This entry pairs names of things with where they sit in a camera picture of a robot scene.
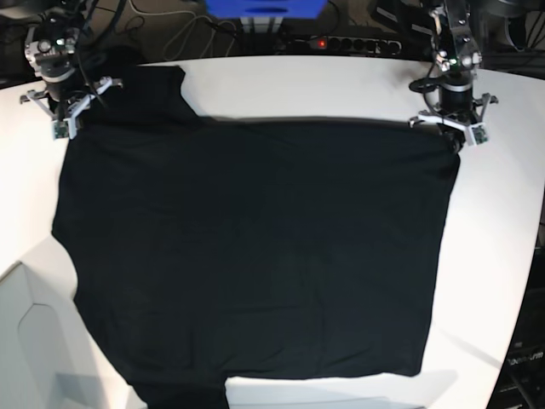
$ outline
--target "blue box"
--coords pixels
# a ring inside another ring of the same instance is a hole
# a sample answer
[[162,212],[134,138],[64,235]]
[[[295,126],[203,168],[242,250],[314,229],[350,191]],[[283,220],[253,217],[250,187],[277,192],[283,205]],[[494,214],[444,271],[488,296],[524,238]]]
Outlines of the blue box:
[[218,19],[286,17],[315,19],[327,0],[207,0],[208,12]]

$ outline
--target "white panel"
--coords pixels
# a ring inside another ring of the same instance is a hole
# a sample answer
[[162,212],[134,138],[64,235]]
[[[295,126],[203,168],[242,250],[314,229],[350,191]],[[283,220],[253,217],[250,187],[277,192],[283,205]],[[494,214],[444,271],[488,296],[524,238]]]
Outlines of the white panel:
[[93,404],[85,396],[82,383],[98,383],[100,379],[82,379],[74,374],[60,322],[47,305],[32,305],[19,325],[19,340],[26,363],[31,368],[38,392],[49,409],[82,406],[107,407],[100,390]]
[[32,306],[21,265],[0,280],[0,407],[48,409],[21,350],[17,327]]
[[34,303],[54,310],[60,322],[60,334],[66,340],[70,365],[58,380],[64,386],[70,385],[66,390],[77,390],[77,396],[83,397],[74,401],[100,409],[125,409],[132,388],[100,351],[77,312],[72,301],[76,271],[66,250],[49,236],[25,254],[22,261]]

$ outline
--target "power strip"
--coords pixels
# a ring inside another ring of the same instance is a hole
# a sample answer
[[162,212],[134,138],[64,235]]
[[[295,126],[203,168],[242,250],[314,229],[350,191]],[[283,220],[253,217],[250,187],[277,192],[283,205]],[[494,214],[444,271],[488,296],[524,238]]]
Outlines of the power strip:
[[308,42],[311,49],[347,53],[350,55],[399,56],[403,44],[397,40],[361,37],[320,37]]

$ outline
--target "black t-shirt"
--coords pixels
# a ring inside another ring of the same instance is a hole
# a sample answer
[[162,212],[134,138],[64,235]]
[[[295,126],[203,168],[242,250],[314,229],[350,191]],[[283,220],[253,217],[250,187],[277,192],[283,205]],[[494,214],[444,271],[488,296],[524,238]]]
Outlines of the black t-shirt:
[[53,234],[85,325],[149,407],[227,407],[232,376],[420,371],[459,166],[445,140],[220,124],[178,68],[123,79],[68,146]]

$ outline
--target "black cable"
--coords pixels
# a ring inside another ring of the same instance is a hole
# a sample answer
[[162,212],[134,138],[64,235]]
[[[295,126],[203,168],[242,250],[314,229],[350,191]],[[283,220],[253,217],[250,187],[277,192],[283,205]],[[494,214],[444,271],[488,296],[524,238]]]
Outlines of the black cable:
[[[134,21],[138,21],[135,25],[131,26]],[[142,17],[141,15],[135,15],[134,17],[127,20],[125,23],[125,26],[123,27],[123,30],[120,32],[115,32],[116,36],[122,36],[124,34],[127,34],[127,37],[129,37],[129,40],[138,43],[138,38],[135,37],[136,33],[146,24],[146,19]]]
[[95,8],[98,9],[98,10],[109,11],[110,13],[115,13],[116,12],[116,10],[108,9],[108,8],[102,7],[102,6],[96,6]]
[[528,37],[526,37],[526,47],[530,47],[530,40],[531,35],[534,33],[534,30],[536,30],[537,23],[542,18],[543,12],[540,12],[539,15],[536,17],[536,21],[534,21],[534,24],[532,25],[530,32],[528,33]]
[[89,24],[91,23],[91,19],[93,18],[93,14],[95,13],[95,9],[98,5],[100,0],[93,0],[89,7],[89,11],[87,12],[87,17],[85,17],[85,20],[83,21],[82,26],[82,32],[86,32],[89,28]]
[[[429,71],[427,72],[427,75],[426,75],[426,81],[429,84],[431,82],[436,83],[436,86],[435,86],[435,88],[433,88],[433,91],[435,91],[437,89],[437,87],[439,87],[440,81],[442,81],[442,78],[431,78],[431,75],[432,75],[432,72],[433,72],[434,68],[435,68],[435,64],[432,63],[432,66],[430,66]],[[422,92],[422,97],[424,98],[424,102],[426,103],[426,107],[427,107],[427,109],[429,109],[429,112],[432,113],[433,115],[437,115],[438,117],[443,118],[443,115],[441,115],[439,112],[437,112],[435,110],[435,108],[432,107],[432,104],[430,103],[430,101],[427,99],[427,94],[429,94],[430,92],[433,92],[433,91]]]
[[243,41],[240,37],[242,34],[241,32],[226,29],[225,27],[219,26],[216,23],[212,23],[207,20],[204,21],[204,24],[210,27],[212,30],[219,32],[220,34],[227,34],[228,36],[232,37],[237,42],[240,50],[242,51],[244,49]]
[[537,409],[536,403],[534,403],[534,400],[531,398],[530,394],[528,394],[528,391],[525,389],[524,385],[520,382],[520,380],[514,375],[513,371],[508,371],[509,377],[519,390],[520,394],[526,401],[526,405],[528,405],[528,409]]
[[82,63],[82,57],[79,53],[79,51],[76,52],[76,58],[77,58],[77,64],[79,65],[79,71],[82,73],[83,81],[85,82],[85,85],[87,85],[91,91],[91,93],[95,96],[95,98],[100,102],[100,104],[106,109],[107,104],[104,101],[104,98],[102,98],[102,95],[100,95],[98,92],[96,92],[96,88],[87,76],[87,73],[85,71],[85,68],[83,68]]
[[543,20],[542,26],[539,28],[539,31],[537,32],[536,36],[534,37],[534,41],[532,42],[530,48],[534,49],[536,47],[536,43],[538,38],[542,35],[543,30],[545,30],[545,19]]
[[429,94],[430,92],[434,92],[443,82],[441,77],[431,78],[434,67],[434,64],[430,66],[426,77],[417,79],[416,81],[410,83],[409,89],[418,94]]
[[537,47],[539,44],[541,44],[545,40],[545,34],[542,35],[541,38],[539,38],[536,43],[534,44],[534,48]]
[[127,0],[119,0],[118,7],[116,8],[115,13],[113,14],[112,19],[108,23],[108,26],[104,31],[94,40],[92,44],[90,44],[90,49],[97,48],[112,32],[114,32],[116,25],[119,22],[119,19],[121,18],[121,14],[123,14],[123,10],[125,9],[125,5],[127,4]]

